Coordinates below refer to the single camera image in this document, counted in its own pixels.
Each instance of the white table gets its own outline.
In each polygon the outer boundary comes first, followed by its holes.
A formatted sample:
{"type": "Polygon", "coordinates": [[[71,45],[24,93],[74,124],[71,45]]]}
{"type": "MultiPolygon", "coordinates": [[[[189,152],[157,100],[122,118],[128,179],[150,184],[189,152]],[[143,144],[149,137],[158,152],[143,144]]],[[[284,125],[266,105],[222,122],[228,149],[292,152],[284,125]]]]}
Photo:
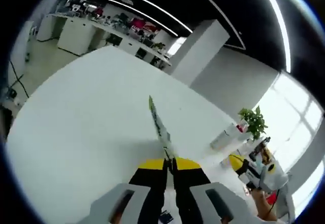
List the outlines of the white table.
{"type": "Polygon", "coordinates": [[[121,37],[120,49],[136,55],[137,51],[141,48],[171,66],[171,63],[162,54],[143,43],[122,34],[110,26],[85,18],[68,17],[62,14],[48,14],[42,20],[37,40],[43,42],[53,37],[60,37],[57,44],[59,48],[76,55],[83,55],[87,53],[91,42],[94,41],[93,37],[97,29],[121,37]]]}
{"type": "Polygon", "coordinates": [[[6,150],[17,182],[45,223],[76,222],[139,163],[163,156],[148,97],[181,157],[212,166],[209,144],[232,120],[148,63],[109,46],[44,82],[19,111],[6,150]]]}

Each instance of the computer monitor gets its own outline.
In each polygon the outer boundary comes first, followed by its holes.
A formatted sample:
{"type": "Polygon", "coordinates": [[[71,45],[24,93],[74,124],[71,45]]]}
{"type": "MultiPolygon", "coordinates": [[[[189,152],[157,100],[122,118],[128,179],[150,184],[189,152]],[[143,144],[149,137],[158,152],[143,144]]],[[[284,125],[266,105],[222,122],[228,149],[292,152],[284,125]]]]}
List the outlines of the computer monitor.
{"type": "Polygon", "coordinates": [[[153,42],[149,39],[144,39],[142,43],[148,47],[151,47],[153,45],[153,42]]]}

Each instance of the yellow object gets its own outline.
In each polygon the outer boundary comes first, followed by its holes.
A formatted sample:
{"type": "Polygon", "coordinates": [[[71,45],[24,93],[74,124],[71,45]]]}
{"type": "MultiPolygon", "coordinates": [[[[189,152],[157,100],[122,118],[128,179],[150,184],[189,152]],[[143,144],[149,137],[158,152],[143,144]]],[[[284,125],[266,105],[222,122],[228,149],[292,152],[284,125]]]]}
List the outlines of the yellow object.
{"type": "Polygon", "coordinates": [[[162,170],[164,159],[148,159],[145,163],[139,165],[141,169],[162,170]]]}
{"type": "Polygon", "coordinates": [[[269,166],[269,168],[268,168],[268,172],[269,173],[273,173],[274,171],[275,171],[275,164],[271,164],[270,166],[269,166]]]}
{"type": "Polygon", "coordinates": [[[177,170],[200,169],[201,166],[190,159],[176,158],[177,170]]]}
{"type": "Polygon", "coordinates": [[[231,154],[229,155],[229,161],[234,171],[237,171],[243,166],[244,158],[241,157],[240,155],[231,154]]]}

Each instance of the hand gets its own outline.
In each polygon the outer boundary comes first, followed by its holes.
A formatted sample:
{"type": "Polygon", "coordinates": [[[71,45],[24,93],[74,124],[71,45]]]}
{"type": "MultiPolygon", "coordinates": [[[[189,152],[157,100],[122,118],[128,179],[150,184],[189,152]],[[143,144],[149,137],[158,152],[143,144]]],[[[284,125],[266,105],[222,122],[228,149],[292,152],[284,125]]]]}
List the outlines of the hand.
{"type": "Polygon", "coordinates": [[[264,192],[262,190],[259,190],[259,189],[253,189],[251,191],[251,194],[252,194],[252,197],[254,199],[254,201],[261,201],[265,198],[264,196],[264,192]]]}
{"type": "Polygon", "coordinates": [[[221,224],[228,224],[232,219],[230,217],[224,217],[222,220],[221,220],[221,224]]]}

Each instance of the light strip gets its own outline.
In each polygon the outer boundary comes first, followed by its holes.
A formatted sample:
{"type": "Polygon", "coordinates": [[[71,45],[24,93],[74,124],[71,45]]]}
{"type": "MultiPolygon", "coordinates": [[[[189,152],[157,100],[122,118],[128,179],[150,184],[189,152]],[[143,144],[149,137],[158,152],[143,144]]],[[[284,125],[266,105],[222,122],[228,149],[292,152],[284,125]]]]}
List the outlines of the light strip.
{"type": "Polygon", "coordinates": [[[289,37],[288,33],[286,31],[286,27],[284,24],[284,19],[281,14],[280,8],[276,0],[269,0],[271,2],[271,5],[273,7],[273,10],[275,12],[275,15],[278,19],[281,33],[282,33],[282,38],[283,38],[283,43],[284,43],[284,52],[285,52],[285,66],[286,66],[286,71],[288,73],[291,72],[291,57],[290,57],[290,46],[289,46],[289,37]]]}
{"type": "Polygon", "coordinates": [[[167,14],[168,16],[170,16],[171,18],[173,18],[175,21],[177,21],[179,24],[181,24],[184,28],[186,28],[190,33],[193,33],[193,31],[188,27],[186,26],[184,23],[182,23],[180,20],[178,20],[176,17],[174,17],[172,14],[170,14],[169,12],[165,11],[164,9],[160,8],[159,6],[157,6],[156,4],[148,1],[148,0],[142,0],[154,7],[156,7],[157,9],[161,10],[162,12],[164,12],[165,14],[167,14]]]}
{"type": "Polygon", "coordinates": [[[147,17],[147,18],[150,18],[152,21],[154,21],[154,22],[158,23],[159,25],[163,26],[163,27],[164,27],[165,29],[167,29],[169,32],[171,32],[171,33],[174,34],[176,37],[178,37],[178,35],[177,35],[174,31],[172,31],[171,29],[167,28],[165,25],[163,25],[162,23],[158,22],[156,19],[153,19],[152,17],[148,16],[147,14],[144,14],[143,12],[140,12],[140,11],[138,11],[137,9],[134,9],[133,7],[129,7],[128,5],[125,5],[125,4],[121,3],[121,2],[117,2],[117,1],[115,1],[115,0],[107,0],[107,1],[115,2],[115,3],[117,3],[117,4],[120,4],[120,5],[124,6],[124,7],[130,8],[131,10],[136,11],[136,12],[142,14],[143,16],[145,16],[145,17],[147,17]]]}

